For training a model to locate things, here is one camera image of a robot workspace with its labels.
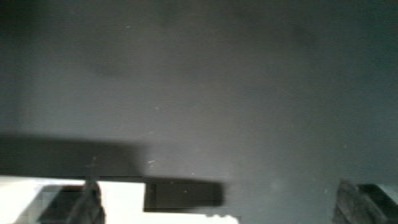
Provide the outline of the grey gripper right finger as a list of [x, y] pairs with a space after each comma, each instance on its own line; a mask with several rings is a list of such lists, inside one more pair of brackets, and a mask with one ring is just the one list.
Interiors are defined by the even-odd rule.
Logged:
[[339, 182], [332, 224], [398, 224], [398, 184]]

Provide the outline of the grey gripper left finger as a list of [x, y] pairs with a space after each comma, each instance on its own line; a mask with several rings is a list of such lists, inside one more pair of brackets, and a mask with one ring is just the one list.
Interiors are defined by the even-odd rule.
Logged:
[[82, 186], [82, 195], [67, 215], [66, 224], [105, 224], [105, 208], [101, 205], [101, 188], [94, 174], [96, 159], [85, 165], [87, 176]]

